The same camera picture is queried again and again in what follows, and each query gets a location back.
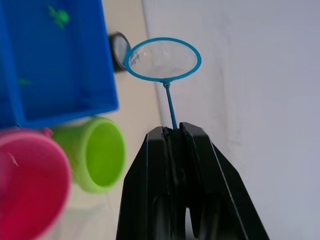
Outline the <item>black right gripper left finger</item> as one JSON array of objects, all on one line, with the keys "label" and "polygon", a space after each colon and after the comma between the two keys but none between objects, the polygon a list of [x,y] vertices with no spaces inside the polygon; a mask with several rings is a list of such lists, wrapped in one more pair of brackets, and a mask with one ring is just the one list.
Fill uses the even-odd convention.
[{"label": "black right gripper left finger", "polygon": [[148,132],[123,182],[116,239],[177,240],[171,140],[177,129]]}]

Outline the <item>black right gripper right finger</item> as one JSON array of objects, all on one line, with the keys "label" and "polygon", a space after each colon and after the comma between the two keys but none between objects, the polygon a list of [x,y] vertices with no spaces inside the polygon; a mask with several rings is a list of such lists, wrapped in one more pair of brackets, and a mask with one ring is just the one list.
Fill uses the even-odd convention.
[{"label": "black right gripper right finger", "polygon": [[180,130],[195,190],[189,207],[194,236],[199,240],[269,239],[238,171],[202,128],[182,122]]}]

